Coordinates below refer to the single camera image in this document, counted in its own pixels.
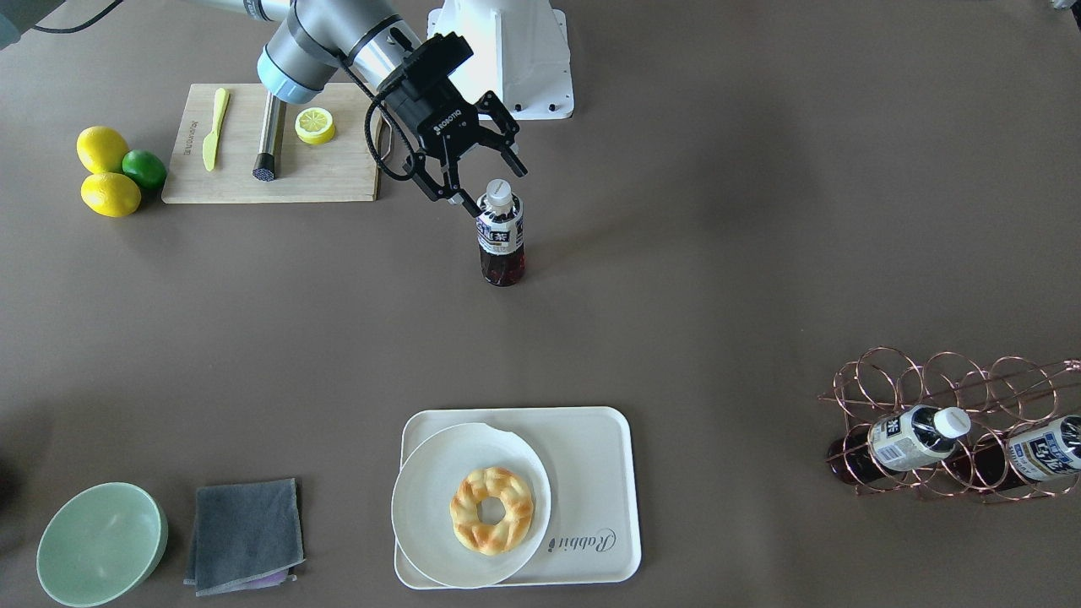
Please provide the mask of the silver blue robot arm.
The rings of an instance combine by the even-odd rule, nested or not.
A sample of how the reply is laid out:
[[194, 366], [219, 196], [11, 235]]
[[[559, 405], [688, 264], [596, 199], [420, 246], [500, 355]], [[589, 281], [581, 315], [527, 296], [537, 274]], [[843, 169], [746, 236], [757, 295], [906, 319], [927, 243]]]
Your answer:
[[273, 37], [256, 62], [262, 84], [277, 100], [313, 100], [329, 78], [346, 72], [405, 143], [403, 170], [382, 160], [386, 176], [413, 181], [432, 201], [462, 204], [481, 214], [459, 179], [464, 155], [475, 147], [497, 150], [516, 176], [528, 169], [518, 155], [519, 125], [497, 94], [467, 101], [451, 74], [473, 55], [456, 32], [421, 40], [387, 1], [213, 1], [212, 8], [275, 22]]

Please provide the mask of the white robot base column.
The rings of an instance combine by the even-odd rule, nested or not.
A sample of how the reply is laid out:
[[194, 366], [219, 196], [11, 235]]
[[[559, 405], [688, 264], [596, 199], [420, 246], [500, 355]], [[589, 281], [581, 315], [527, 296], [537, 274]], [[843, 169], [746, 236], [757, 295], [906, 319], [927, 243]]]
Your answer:
[[449, 77], [465, 100], [493, 92], [518, 121], [573, 115], [563, 11], [548, 1], [445, 1], [429, 12], [427, 34], [451, 32], [472, 49], [472, 57]]

